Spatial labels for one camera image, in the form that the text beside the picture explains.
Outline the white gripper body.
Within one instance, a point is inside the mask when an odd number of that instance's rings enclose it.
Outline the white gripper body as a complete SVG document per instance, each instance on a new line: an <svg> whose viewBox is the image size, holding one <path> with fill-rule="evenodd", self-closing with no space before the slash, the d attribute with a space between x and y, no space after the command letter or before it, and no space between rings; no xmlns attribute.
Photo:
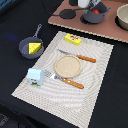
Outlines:
<svg viewBox="0 0 128 128"><path fill-rule="evenodd" d="M78 0L78 6L80 8L92 8L95 7L100 0Z"/></svg>

